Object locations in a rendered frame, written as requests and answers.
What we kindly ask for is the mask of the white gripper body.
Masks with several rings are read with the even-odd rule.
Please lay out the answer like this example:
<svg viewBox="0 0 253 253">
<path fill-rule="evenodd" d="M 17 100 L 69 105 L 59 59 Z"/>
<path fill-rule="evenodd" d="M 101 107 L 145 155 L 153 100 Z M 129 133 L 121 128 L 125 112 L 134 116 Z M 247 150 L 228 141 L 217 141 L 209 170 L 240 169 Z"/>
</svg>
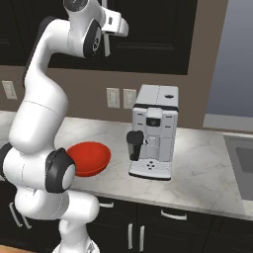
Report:
<svg viewBox="0 0 253 253">
<path fill-rule="evenodd" d="M 123 17 L 113 18 L 113 33 L 117 37 L 126 37 L 128 35 L 128 23 Z"/>
</svg>

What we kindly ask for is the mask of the red bowl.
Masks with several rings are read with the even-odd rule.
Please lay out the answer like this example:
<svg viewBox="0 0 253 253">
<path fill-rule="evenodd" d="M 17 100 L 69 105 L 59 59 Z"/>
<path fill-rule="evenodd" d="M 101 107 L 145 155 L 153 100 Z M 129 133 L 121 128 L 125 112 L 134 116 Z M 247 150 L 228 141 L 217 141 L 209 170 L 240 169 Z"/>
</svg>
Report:
<svg viewBox="0 0 253 253">
<path fill-rule="evenodd" d="M 75 175 L 92 177 L 106 169 L 111 160 L 111 150 L 101 142 L 85 141 L 67 149 L 76 165 Z"/>
</svg>

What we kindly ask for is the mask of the black base cabinet door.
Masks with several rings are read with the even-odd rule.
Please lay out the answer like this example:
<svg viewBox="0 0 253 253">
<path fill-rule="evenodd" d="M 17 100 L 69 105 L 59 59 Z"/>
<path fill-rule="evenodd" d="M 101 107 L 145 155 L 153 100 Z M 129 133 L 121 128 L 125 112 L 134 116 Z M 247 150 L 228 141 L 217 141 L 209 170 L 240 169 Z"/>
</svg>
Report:
<svg viewBox="0 0 253 253">
<path fill-rule="evenodd" d="M 127 245 L 127 228 L 132 223 L 132 249 Z M 90 237 L 98 245 L 100 253 L 136 253 L 135 251 L 135 218 L 118 215 L 103 215 L 87 224 Z"/>
<path fill-rule="evenodd" d="M 0 181 L 0 244 L 29 250 L 35 253 L 51 253 L 60 243 L 58 220 L 34 220 L 25 222 L 16 208 L 13 217 L 9 205 L 14 202 L 16 188 Z"/>
<path fill-rule="evenodd" d="M 253 221 L 215 216 L 203 253 L 253 253 Z"/>
<path fill-rule="evenodd" d="M 206 232 L 185 230 L 171 226 L 155 225 L 142 222 L 144 225 L 144 249 L 139 253 L 203 253 L 207 236 Z"/>
</svg>

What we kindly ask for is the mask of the white coffee machine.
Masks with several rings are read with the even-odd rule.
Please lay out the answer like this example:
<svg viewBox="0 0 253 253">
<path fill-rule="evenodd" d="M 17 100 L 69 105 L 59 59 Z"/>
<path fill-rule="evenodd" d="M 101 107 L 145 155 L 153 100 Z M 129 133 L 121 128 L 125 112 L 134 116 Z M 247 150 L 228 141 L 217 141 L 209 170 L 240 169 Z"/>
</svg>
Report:
<svg viewBox="0 0 253 253">
<path fill-rule="evenodd" d="M 131 176 L 169 181 L 179 113 L 179 88 L 143 84 L 126 135 Z"/>
</svg>

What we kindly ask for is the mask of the black drawer front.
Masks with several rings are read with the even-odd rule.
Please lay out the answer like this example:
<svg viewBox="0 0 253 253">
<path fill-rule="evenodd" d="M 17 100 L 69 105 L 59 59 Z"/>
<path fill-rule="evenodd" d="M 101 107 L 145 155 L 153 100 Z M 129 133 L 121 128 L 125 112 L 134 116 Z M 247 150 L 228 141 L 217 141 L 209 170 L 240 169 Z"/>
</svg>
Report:
<svg viewBox="0 0 253 253">
<path fill-rule="evenodd" d="M 99 197 L 99 203 L 114 203 L 114 207 L 112 209 L 106 209 L 100 207 L 100 213 L 103 215 L 110 214 L 110 215 L 118 215 L 118 216 L 125 216 L 125 217 L 135 217 L 136 216 L 136 203 L 122 201 L 117 199 L 110 199 Z"/>
<path fill-rule="evenodd" d="M 166 213 L 171 213 L 175 215 L 186 214 L 187 220 L 176 220 L 162 216 L 160 214 L 161 210 Z M 184 211 L 145 204 L 137 205 L 137 213 L 144 220 L 154 222 L 155 224 L 173 225 L 176 227 L 197 231 L 208 231 L 210 229 L 212 220 L 212 216 L 206 213 Z"/>
</svg>

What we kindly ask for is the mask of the steel sink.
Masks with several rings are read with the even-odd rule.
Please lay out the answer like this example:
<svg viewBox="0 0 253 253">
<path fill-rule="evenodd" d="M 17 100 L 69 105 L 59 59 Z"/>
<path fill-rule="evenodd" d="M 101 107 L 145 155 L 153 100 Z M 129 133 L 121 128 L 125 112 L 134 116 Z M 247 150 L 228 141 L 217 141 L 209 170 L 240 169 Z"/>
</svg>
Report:
<svg viewBox="0 0 253 253">
<path fill-rule="evenodd" d="M 242 200 L 253 201 L 253 137 L 224 136 Z"/>
</svg>

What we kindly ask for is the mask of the black wall cabinet door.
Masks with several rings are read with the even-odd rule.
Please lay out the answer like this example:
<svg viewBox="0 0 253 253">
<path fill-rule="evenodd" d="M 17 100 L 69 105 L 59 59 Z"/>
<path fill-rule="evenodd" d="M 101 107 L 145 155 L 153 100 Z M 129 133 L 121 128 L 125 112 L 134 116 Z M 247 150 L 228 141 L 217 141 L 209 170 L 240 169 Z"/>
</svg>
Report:
<svg viewBox="0 0 253 253">
<path fill-rule="evenodd" d="M 108 0 L 128 23 L 128 36 L 110 37 L 109 71 L 188 73 L 198 0 Z"/>
<path fill-rule="evenodd" d="M 25 66 L 47 16 L 67 20 L 63 0 L 0 0 L 0 65 Z M 102 51 L 88 59 L 56 53 L 49 68 L 102 70 Z"/>
</svg>

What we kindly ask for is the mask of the white wall outlet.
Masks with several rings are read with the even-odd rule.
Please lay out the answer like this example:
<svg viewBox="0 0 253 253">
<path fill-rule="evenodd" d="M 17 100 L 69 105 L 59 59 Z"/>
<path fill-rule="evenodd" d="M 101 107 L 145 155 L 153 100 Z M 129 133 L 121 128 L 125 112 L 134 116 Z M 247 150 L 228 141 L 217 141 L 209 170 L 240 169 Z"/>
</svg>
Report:
<svg viewBox="0 0 253 253">
<path fill-rule="evenodd" d="M 109 108 L 118 108 L 120 106 L 120 89 L 107 89 L 107 103 Z"/>
<path fill-rule="evenodd" d="M 136 100 L 136 91 L 132 89 L 124 89 L 124 108 L 131 109 Z"/>
<path fill-rule="evenodd" d="M 2 81 L 2 85 L 6 94 L 6 97 L 11 100 L 17 100 L 17 94 L 12 81 Z"/>
</svg>

